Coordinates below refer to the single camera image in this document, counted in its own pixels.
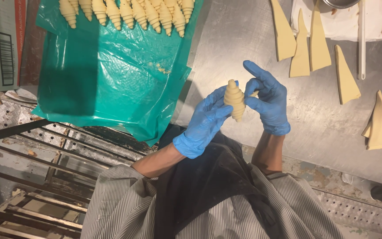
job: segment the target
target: barcode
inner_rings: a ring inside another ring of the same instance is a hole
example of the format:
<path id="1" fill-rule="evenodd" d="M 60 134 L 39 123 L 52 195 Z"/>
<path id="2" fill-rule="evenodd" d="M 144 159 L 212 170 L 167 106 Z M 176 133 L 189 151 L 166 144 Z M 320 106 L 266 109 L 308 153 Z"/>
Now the barcode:
<path id="1" fill-rule="evenodd" d="M 14 60 L 11 35 L 0 32 L 0 63 L 3 86 L 14 84 Z"/>

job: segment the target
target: striped shirt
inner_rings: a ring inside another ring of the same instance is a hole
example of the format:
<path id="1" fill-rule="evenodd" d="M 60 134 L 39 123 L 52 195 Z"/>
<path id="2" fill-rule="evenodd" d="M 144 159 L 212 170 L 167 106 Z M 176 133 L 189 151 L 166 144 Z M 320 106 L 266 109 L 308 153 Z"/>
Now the striped shirt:
<path id="1" fill-rule="evenodd" d="M 277 215 L 281 238 L 344 239 L 309 184 L 290 174 L 265 176 L 249 164 L 255 186 Z M 135 169 L 118 165 L 104 171 L 85 217 L 81 239 L 153 239 L 156 187 Z M 237 239 L 269 236 L 243 195 L 233 196 L 199 215 L 177 239 Z"/>

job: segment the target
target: red stripe on box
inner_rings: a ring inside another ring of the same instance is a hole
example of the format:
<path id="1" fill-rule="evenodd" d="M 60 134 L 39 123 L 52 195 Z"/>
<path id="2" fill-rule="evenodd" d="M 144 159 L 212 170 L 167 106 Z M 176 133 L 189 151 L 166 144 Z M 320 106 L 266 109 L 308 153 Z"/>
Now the red stripe on box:
<path id="1" fill-rule="evenodd" d="M 16 11 L 16 36 L 17 36 L 17 85 L 20 82 L 20 65 L 22 62 L 23 43 L 25 40 L 26 28 L 26 0 L 14 0 L 14 8 Z"/>

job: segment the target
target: green plastic sheet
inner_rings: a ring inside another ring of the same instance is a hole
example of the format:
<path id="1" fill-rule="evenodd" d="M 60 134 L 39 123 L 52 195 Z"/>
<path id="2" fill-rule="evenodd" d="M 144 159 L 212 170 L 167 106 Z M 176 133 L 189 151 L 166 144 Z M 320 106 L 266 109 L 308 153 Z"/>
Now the green plastic sheet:
<path id="1" fill-rule="evenodd" d="M 138 141 L 155 144 L 166 129 L 191 69 L 186 66 L 203 0 L 180 38 L 135 22 L 106 26 L 82 10 L 71 29 L 56 0 L 41 0 L 36 25 L 48 31 L 42 55 L 38 106 L 32 112 L 76 126 L 123 127 Z"/>

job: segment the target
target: white handle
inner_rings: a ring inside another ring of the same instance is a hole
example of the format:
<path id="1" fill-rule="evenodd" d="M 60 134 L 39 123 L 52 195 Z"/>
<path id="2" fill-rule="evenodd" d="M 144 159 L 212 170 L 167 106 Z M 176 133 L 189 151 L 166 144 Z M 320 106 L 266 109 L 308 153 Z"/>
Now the white handle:
<path id="1" fill-rule="evenodd" d="M 359 1 L 359 72 L 358 79 L 365 79 L 365 0 Z"/>

